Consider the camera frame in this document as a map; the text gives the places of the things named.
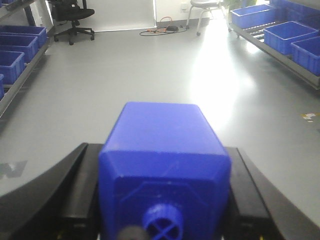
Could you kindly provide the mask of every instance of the chair leg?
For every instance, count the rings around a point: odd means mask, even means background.
[[[201,25],[202,15],[203,15],[205,12],[209,12],[209,11],[210,11],[210,8],[204,8],[204,9],[201,11],[201,13],[200,13],[198,26],[196,27],[196,35],[197,35],[197,36],[200,36],[200,35],[201,35],[201,32],[199,32],[199,29],[200,29],[200,25]]]
[[[185,25],[185,28],[186,29],[189,29],[189,21],[190,21],[190,15],[191,15],[191,10],[194,6],[191,6],[190,9],[189,9],[189,15],[188,15],[188,19],[186,21],[186,25]]]

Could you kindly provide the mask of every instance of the blue plastic container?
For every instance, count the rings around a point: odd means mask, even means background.
[[[320,30],[320,15],[307,17],[303,20],[300,20],[299,23],[306,25],[310,28]]]
[[[0,50],[24,52],[24,62],[29,63],[38,52],[37,37],[0,34]]]
[[[266,27],[263,32],[265,44],[284,55],[290,55],[292,53],[291,43],[315,37],[319,30],[295,21],[288,21]]]
[[[232,23],[241,29],[269,24],[276,21],[276,8],[268,4],[232,10]]]
[[[211,240],[230,170],[196,105],[127,103],[99,155],[102,239],[138,225],[153,240]]]
[[[298,3],[292,2],[292,1],[286,1],[285,6],[288,9],[295,10],[295,11],[297,11],[297,12],[299,12],[299,13],[305,15],[305,16],[314,16],[314,15],[319,15],[320,14],[320,10],[318,10],[318,9],[307,7],[307,6],[304,6],[302,4],[298,4]]]
[[[2,0],[3,4],[11,4],[13,3],[15,0]]]
[[[291,43],[292,60],[320,76],[320,36]]]
[[[24,52],[0,51],[0,74],[3,84],[13,84],[25,69]]]
[[[5,96],[5,89],[4,89],[4,75],[0,74],[0,100]]]
[[[270,0],[270,5],[275,7],[284,8],[286,6],[286,0]]]
[[[304,15],[301,12],[298,12],[296,10],[293,9],[286,9],[286,20],[288,21],[300,21],[303,20],[305,18],[307,18],[308,16]]]
[[[37,37],[38,48],[41,48],[47,40],[46,28],[40,26],[0,26],[0,34]]]

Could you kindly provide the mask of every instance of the epoxy floor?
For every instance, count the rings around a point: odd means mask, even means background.
[[[320,93],[214,19],[187,32],[98,32],[53,42],[0,119],[0,163],[31,180],[82,142],[104,143],[128,101],[197,104],[225,146],[258,168],[320,226]]]

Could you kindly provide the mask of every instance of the metal stool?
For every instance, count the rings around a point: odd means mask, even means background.
[[[200,28],[200,24],[201,24],[201,20],[202,20],[202,15],[205,12],[210,12],[212,15],[212,12],[211,12],[212,10],[221,8],[220,2],[221,2],[221,0],[191,0],[191,2],[190,2],[191,7],[189,10],[189,16],[188,16],[188,20],[186,21],[185,27],[187,29],[189,28],[189,20],[190,20],[192,8],[196,7],[196,8],[202,9],[201,14],[200,14],[200,18],[199,18],[199,22],[198,22],[198,26],[196,28],[196,35],[200,36],[201,32],[199,32],[199,28]]]

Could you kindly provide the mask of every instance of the shelf rack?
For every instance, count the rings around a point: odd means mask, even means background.
[[[241,29],[238,26],[230,23],[231,28],[236,32],[238,36],[243,37],[265,53],[274,57],[278,60],[282,65],[287,67],[301,79],[303,79],[306,83],[314,87],[315,89],[320,89],[320,76],[316,76],[307,69],[303,68],[299,64],[295,63],[291,60],[290,56],[282,55],[272,47],[268,46],[263,42],[264,34],[263,29],[272,25],[279,24],[279,22],[274,22],[271,24],[266,24],[262,26],[252,27],[248,29]]]
[[[30,4],[32,4],[35,0],[16,0],[8,5],[3,5],[0,7],[0,21],[5,18],[11,16],[17,11],[26,8]],[[0,100],[0,117],[8,108],[9,104],[12,102],[22,85],[25,83],[27,78],[29,77],[32,70],[35,68],[37,63],[40,61],[41,57],[45,54],[46,50],[49,46],[49,39],[47,39],[46,43],[39,49],[37,54],[31,60],[30,63],[26,64],[24,71],[18,77],[18,79],[12,85],[4,85],[4,87],[9,90],[6,92],[4,97]]]

